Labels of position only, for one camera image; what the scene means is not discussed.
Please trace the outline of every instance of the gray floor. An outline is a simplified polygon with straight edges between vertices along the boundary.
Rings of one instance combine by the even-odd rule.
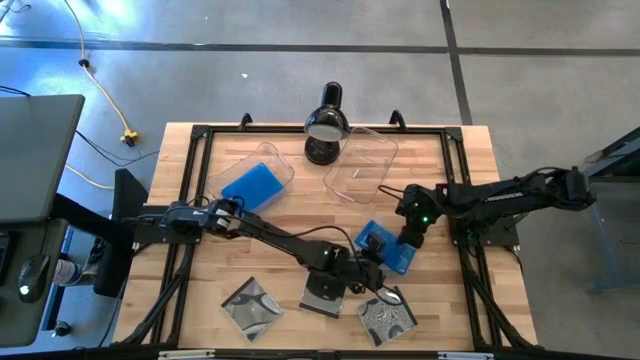
[[[183,44],[446,46],[439,1],[70,1],[92,40]],[[450,0],[459,46],[640,47],[640,2],[633,0]],[[13,8],[21,5],[16,1]],[[0,40],[75,40],[61,0],[9,13]],[[330,80],[344,87],[352,122],[386,122],[400,109],[412,124],[460,124],[448,54],[91,50],[96,77],[142,136],[142,153],[160,146],[169,121],[300,122]],[[35,95],[81,93],[79,129],[128,157],[122,126],[77,65],[77,49],[0,48],[0,83]],[[489,125],[500,174],[570,166],[640,124],[640,57],[461,56],[474,124]],[[81,141],[69,163],[104,184],[115,168]],[[149,186],[154,160],[130,167]],[[112,194],[71,173],[60,191],[96,211]],[[543,210],[518,227],[525,282],[540,344],[554,350],[640,358],[640,291],[592,294],[603,271],[586,213]],[[90,241],[74,241],[84,260]],[[96,346],[111,299],[90,287],[65,295],[61,318],[77,330],[0,354]]]

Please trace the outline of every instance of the wooden table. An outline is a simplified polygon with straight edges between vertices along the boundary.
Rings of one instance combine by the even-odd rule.
[[[149,203],[166,205],[178,198],[191,123],[167,124]],[[474,184],[499,180],[489,130],[463,126],[464,143]],[[399,145],[384,184],[404,188],[418,183],[433,187],[445,182],[440,142],[428,135],[389,135]],[[369,219],[399,233],[404,218],[395,215],[397,200],[378,193],[367,207],[353,207],[334,196],[322,182],[327,167],[311,164],[304,156],[305,134],[216,134],[209,174],[218,174],[250,154],[261,142],[273,143],[295,169],[292,191],[266,210],[262,217],[289,232],[335,224],[352,238]],[[200,156],[194,169],[199,169]],[[191,181],[193,197],[197,171]],[[457,250],[451,245],[445,217],[431,226],[405,276],[389,273],[386,284],[397,284],[418,320],[418,326],[380,350],[470,350],[471,332]],[[348,246],[336,231],[306,236]],[[124,294],[114,340],[129,335],[158,296],[166,245],[152,245],[136,256]],[[510,321],[529,341],[535,332],[525,287],[512,254],[488,248],[487,260],[493,293]],[[284,316],[250,344],[220,304],[249,277],[254,276],[284,309]],[[356,307],[371,293],[348,293],[340,319],[298,307],[307,272],[297,262],[257,240],[224,240],[206,235],[196,247],[189,281],[180,348],[373,349]],[[483,334],[490,339],[484,307],[478,309]],[[164,332],[170,328],[168,311]]]

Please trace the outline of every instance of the black lamp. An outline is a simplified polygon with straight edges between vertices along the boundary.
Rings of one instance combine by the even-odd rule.
[[[340,155],[339,140],[349,136],[349,122],[340,110],[342,86],[330,82],[322,91],[322,104],[304,124],[309,138],[304,144],[307,159],[317,165],[328,165]]]

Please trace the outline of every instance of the white cable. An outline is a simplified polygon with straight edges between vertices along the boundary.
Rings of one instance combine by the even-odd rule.
[[[80,176],[82,178],[82,180],[88,182],[89,184],[100,188],[100,189],[104,189],[104,190],[113,190],[113,186],[108,186],[108,185],[102,185],[100,183],[97,183],[91,179],[89,179],[88,177],[86,177],[83,173],[81,173],[80,171],[72,168],[71,166],[69,166],[68,164],[65,164],[64,167],[68,170],[71,170],[73,173],[75,173],[76,175]]]
[[[69,5],[69,2],[67,0],[64,0],[64,3],[67,4],[69,11],[71,11],[71,15],[73,15],[73,18],[76,20],[76,25],[78,25],[78,31],[80,32],[80,51],[82,52],[82,59],[85,60],[87,57],[85,56],[84,34],[82,32],[82,26],[80,26],[80,20],[78,20],[78,16],[76,15],[75,11],[73,11],[73,8],[71,7],[71,5]],[[118,116],[120,116],[120,120],[122,120],[122,124],[124,125],[125,131],[131,131],[131,129],[129,128],[129,125],[127,124],[127,120],[125,120],[124,115],[122,115],[122,111],[120,111],[116,103],[113,101],[113,99],[111,98],[111,95],[109,95],[107,90],[105,90],[105,88],[102,87],[102,85],[100,85],[98,80],[96,80],[96,78],[89,72],[86,66],[82,65],[82,69],[84,70],[85,74],[87,74],[87,76],[91,80],[93,80],[96,86],[102,91],[104,96],[107,98],[111,106],[113,106],[113,109],[118,113]]]

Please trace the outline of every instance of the blue object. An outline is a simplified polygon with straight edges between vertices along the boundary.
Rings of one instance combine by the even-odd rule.
[[[283,190],[284,185],[261,162],[225,186],[221,193],[225,199],[241,197],[244,200],[244,210],[257,212],[277,200],[284,194]]]
[[[372,232],[379,235],[385,242],[384,249],[382,249],[383,264],[400,275],[406,274],[416,249],[407,244],[398,244],[397,236],[373,220],[369,221],[360,231],[355,240],[356,245],[366,249],[367,235]]]

